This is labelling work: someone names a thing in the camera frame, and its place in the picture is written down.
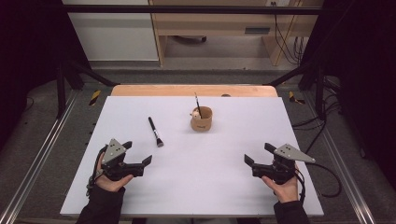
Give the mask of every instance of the white table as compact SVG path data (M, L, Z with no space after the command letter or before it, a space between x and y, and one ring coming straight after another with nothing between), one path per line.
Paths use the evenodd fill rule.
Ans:
M244 154L271 164L265 143L298 148L282 99L277 97L199 97L213 110L212 129L196 133L190 112L191 96L110 96L92 134L61 214L78 216L88 203L86 184L100 148L116 138L133 141L125 162L141 162L152 155L142 177L128 184L122 214L127 217L262 217L272 215L277 199L253 177ZM157 147L148 117L164 141ZM305 177L304 209L309 216L323 211L312 180Z

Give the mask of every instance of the sleeve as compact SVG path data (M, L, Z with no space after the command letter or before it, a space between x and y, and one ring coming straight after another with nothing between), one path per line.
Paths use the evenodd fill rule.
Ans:
M90 201L82 209L77 224L118 224L125 188L110 192L94 185Z
M308 216L300 201L276 203L274 205L276 221L279 224L307 224Z

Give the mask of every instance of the human hand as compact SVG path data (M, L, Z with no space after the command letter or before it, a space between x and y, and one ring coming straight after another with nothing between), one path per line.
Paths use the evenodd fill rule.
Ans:
M281 203L288 203L298 200L298 186L297 177L294 176L283 185L276 184L272 179L267 176L262 177L262 181L274 191L276 197Z
M105 156L105 153L102 153L102 155L99 158L98 166L96 168L96 170L98 170L98 171L100 169L102 169L102 163L100 161L103 159L104 156ZM95 183L101 189L105 189L105 190L111 191L111 192L118 192L120 190L120 188L122 188L126 184L128 184L129 181L132 180L132 178L134 178L133 175L127 175L127 176L123 177L121 180L112 181L109 178L107 178L107 176L101 175L98 178L96 178Z

